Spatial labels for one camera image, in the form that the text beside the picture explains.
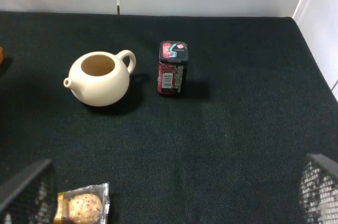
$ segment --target dark green cloth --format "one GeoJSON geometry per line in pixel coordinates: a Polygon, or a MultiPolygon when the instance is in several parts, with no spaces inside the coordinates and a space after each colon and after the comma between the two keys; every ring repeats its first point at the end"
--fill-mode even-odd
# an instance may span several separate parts
{"type": "Polygon", "coordinates": [[[0,13],[0,179],[54,161],[60,191],[109,182],[119,223],[302,223],[306,153],[338,161],[338,107],[291,18],[0,13]],[[189,46],[186,93],[157,93],[159,44],[189,46]],[[132,50],[129,91],[90,108],[62,82],[132,50]]]}

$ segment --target teapot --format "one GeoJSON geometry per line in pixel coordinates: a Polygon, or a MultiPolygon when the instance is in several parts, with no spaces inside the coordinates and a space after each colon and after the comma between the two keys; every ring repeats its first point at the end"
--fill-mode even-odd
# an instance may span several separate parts
{"type": "Polygon", "coordinates": [[[90,52],[74,62],[63,85],[87,105],[110,105],[127,92],[129,75],[135,65],[135,55],[128,50],[120,51],[117,55],[103,51],[90,52]],[[123,62],[125,57],[130,57],[128,68],[123,62]]]}

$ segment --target red can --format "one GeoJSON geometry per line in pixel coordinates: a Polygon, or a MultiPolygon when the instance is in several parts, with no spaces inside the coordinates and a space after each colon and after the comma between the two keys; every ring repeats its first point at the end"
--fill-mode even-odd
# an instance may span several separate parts
{"type": "Polygon", "coordinates": [[[188,45],[180,41],[164,41],[159,49],[157,90],[161,95],[183,93],[188,62],[188,45]]]}

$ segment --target packaged cookie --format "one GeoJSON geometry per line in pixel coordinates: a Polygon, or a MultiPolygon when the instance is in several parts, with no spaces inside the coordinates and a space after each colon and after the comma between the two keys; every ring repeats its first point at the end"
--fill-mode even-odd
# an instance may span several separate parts
{"type": "Polygon", "coordinates": [[[108,183],[90,185],[58,194],[54,224],[106,224],[108,211],[108,183]]]}

